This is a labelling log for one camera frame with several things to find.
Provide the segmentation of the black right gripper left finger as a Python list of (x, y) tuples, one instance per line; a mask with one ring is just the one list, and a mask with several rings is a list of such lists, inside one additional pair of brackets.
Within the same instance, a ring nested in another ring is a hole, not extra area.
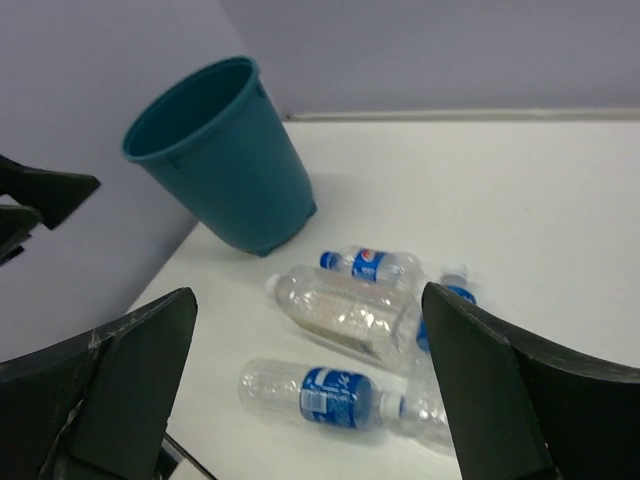
[(2, 363), (2, 478), (153, 478), (197, 312), (182, 287)]

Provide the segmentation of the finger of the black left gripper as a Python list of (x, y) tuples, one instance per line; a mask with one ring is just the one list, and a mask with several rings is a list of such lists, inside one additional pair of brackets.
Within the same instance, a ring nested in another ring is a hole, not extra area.
[(2, 156), (1, 194), (14, 203), (1, 206), (1, 263), (24, 252), (34, 228), (58, 228), (99, 187), (92, 175), (29, 167)]

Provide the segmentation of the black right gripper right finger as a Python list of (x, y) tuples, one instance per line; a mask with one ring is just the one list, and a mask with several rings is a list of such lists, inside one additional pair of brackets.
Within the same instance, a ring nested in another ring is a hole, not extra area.
[(422, 310), (463, 478), (638, 478), (638, 369), (557, 344), (436, 283)]

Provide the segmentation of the blue label white cap bottle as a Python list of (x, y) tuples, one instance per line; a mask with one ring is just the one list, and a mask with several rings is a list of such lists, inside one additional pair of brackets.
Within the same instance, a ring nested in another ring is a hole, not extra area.
[(451, 453), (453, 439), (431, 363), (412, 365), (399, 384), (357, 371), (278, 360), (247, 363), (238, 397), (257, 417), (354, 432), (390, 432)]

